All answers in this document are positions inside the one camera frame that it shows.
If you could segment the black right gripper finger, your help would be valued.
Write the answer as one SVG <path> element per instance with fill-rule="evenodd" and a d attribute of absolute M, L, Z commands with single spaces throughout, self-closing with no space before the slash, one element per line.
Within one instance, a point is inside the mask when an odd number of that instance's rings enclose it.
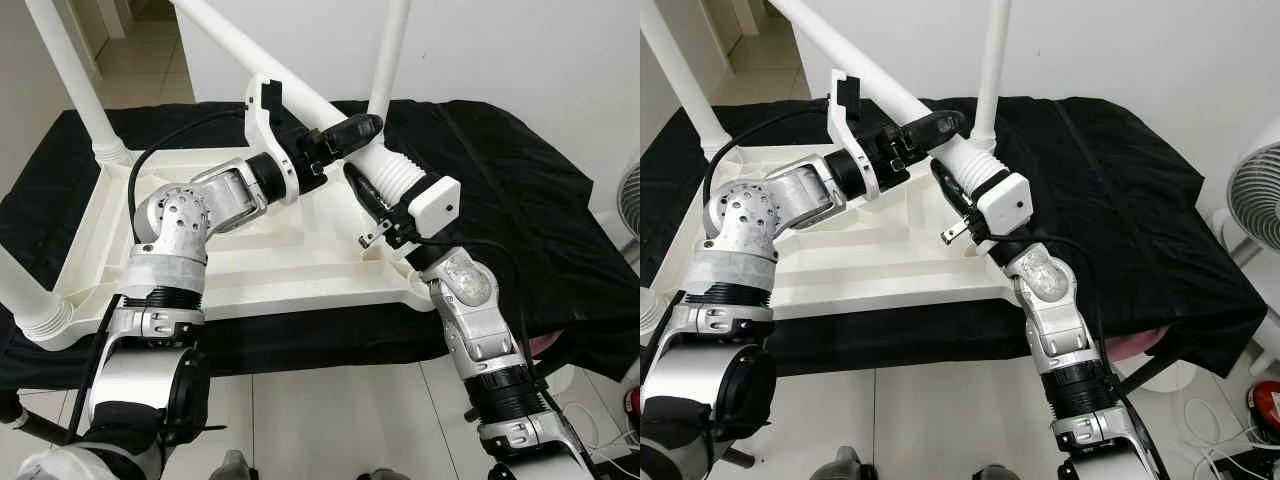
<path fill-rule="evenodd" d="M 387 218 L 388 206 L 372 182 L 352 163 L 343 165 L 344 178 L 357 204 L 370 218 Z"/>
<path fill-rule="evenodd" d="M 931 160 L 931 170 L 952 210 L 960 218 L 970 218 L 975 206 L 955 175 L 938 159 Z"/>

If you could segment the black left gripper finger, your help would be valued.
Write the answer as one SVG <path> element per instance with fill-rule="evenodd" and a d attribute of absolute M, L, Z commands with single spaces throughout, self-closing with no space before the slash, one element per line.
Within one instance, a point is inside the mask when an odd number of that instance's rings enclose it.
<path fill-rule="evenodd" d="M 901 125 L 900 140 L 908 152 L 923 155 L 947 143 L 965 125 L 968 118 L 961 111 L 934 110 Z"/>
<path fill-rule="evenodd" d="M 323 154 L 332 159 L 348 157 L 369 146 L 385 129 L 385 119 L 362 113 L 347 116 L 323 131 Z"/>

